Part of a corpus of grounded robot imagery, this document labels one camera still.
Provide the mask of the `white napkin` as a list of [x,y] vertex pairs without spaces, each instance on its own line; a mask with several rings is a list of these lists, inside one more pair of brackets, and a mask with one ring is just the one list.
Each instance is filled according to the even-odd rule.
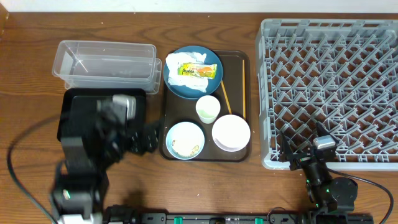
[[206,78],[188,77],[178,74],[178,67],[183,63],[204,64],[206,54],[199,52],[171,53],[166,57],[166,66],[169,69],[167,82],[172,86],[186,86],[192,90],[199,90],[206,93],[208,80]]

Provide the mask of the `rice leftovers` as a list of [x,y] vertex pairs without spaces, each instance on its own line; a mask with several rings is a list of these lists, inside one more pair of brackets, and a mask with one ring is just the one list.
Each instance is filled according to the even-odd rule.
[[198,152],[200,146],[187,139],[175,139],[172,141],[172,149],[182,157],[191,157]]

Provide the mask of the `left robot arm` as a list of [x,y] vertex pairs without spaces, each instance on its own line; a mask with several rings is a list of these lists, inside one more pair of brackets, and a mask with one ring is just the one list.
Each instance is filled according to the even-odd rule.
[[62,113],[59,140],[65,160],[56,168],[50,193],[56,223],[140,223],[126,205],[104,207],[107,169],[126,153],[152,153],[160,123],[147,124],[145,104],[135,96],[113,95]]

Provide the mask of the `light blue bowl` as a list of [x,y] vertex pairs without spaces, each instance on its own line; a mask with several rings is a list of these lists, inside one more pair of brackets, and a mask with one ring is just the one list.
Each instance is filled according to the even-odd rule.
[[184,121],[173,125],[166,134],[165,146],[172,157],[190,160],[197,157],[205,146],[205,135],[195,123]]

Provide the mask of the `yellow green snack wrapper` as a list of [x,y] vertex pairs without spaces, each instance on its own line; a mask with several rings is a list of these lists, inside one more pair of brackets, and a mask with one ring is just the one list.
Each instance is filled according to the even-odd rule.
[[177,75],[214,79],[216,77],[216,71],[217,64],[181,63],[178,66]]

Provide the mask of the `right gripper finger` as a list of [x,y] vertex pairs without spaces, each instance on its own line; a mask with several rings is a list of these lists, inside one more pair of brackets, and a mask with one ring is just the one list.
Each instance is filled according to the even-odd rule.
[[315,123],[316,126],[316,132],[317,132],[317,137],[324,137],[324,136],[331,136],[331,134],[329,133],[329,131],[327,129],[325,129],[325,127],[321,124],[321,122],[317,121]]
[[282,154],[293,154],[292,149],[290,147],[289,141],[286,138],[285,134],[283,132],[280,133],[281,136],[281,146],[280,146],[280,151]]

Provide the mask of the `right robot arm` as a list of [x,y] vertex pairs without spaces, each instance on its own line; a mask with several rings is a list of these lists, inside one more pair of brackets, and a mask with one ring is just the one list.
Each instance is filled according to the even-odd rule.
[[354,210],[358,196],[357,183],[348,177],[333,178],[326,165],[336,157],[339,140],[321,123],[316,123],[317,137],[307,152],[293,153],[288,138],[281,133],[280,161],[289,169],[304,171],[306,188],[315,209],[296,218],[297,223],[348,223],[348,213]]

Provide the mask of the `white paper cup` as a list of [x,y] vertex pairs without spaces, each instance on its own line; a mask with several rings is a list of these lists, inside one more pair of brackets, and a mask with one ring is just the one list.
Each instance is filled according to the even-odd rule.
[[201,122],[211,124],[218,117],[221,105],[217,98],[206,95],[198,99],[195,110]]

